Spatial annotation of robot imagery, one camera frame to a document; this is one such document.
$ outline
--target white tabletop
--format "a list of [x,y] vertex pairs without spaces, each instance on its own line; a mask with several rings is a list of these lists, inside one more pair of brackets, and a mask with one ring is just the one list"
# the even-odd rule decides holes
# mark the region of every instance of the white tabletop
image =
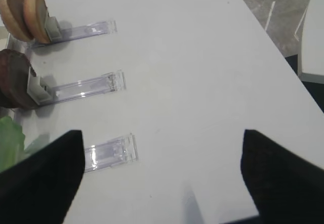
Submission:
[[127,90],[33,112],[26,141],[82,129],[89,147],[132,132],[139,154],[86,174],[65,223],[256,215],[240,173],[246,128],[324,167],[322,112],[243,0],[46,1],[59,21],[113,18],[118,33],[38,51],[38,74],[62,85],[122,69]]
[[303,81],[324,84],[324,0],[310,0],[305,16],[298,73]]

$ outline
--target transparent plastic clip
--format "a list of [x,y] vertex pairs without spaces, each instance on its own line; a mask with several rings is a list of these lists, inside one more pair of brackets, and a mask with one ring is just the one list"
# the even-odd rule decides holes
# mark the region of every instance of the transparent plastic clip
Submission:
[[101,21],[94,24],[69,28],[69,29],[61,29],[61,36],[57,38],[53,38],[51,43],[42,44],[38,42],[34,42],[31,44],[31,48],[38,48],[44,46],[50,46],[56,43],[63,43],[73,40],[78,40],[82,38],[88,38],[95,35],[102,34],[112,34],[117,32],[116,22],[114,20]]
[[43,101],[40,106],[120,91],[125,88],[123,72],[118,70],[117,72],[107,73],[97,78],[52,87],[53,100]]
[[91,172],[106,167],[138,160],[135,139],[132,134],[93,145],[85,150],[86,169]]

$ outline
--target gray floor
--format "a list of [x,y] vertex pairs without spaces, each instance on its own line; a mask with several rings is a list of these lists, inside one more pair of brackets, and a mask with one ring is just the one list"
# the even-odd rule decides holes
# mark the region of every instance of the gray floor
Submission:
[[309,0],[244,1],[285,57],[298,53],[302,17]]

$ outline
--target white table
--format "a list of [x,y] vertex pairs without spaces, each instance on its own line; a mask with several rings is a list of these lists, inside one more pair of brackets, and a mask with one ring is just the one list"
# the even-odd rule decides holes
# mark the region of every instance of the white table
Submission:
[[127,90],[31,113],[26,142],[82,129],[89,147],[132,132],[139,154],[86,174],[65,223],[256,215],[239,167],[246,128],[324,166],[322,112],[243,0],[46,1],[58,20],[113,18],[118,33],[38,51],[38,74],[60,85],[122,69]]
[[305,16],[298,74],[301,80],[324,84],[324,0],[310,0]]

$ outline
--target clear plastic holder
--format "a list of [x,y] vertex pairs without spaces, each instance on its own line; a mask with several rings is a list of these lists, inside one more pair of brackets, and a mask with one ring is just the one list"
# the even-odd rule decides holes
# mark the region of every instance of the clear plastic holder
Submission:
[[133,134],[85,149],[85,173],[138,160]]
[[38,47],[45,47],[50,46],[57,43],[63,43],[73,40],[78,40],[82,38],[89,38],[95,35],[102,35],[102,34],[112,34],[117,32],[116,22],[114,20],[108,21],[101,21],[94,24],[73,27],[68,29],[61,29],[61,37],[53,38],[51,43],[49,44],[42,44],[39,42],[34,42],[29,44],[29,47],[32,49]]
[[121,70],[118,70],[93,79],[52,87],[53,100],[43,101],[40,106],[120,91],[125,88],[124,74]]

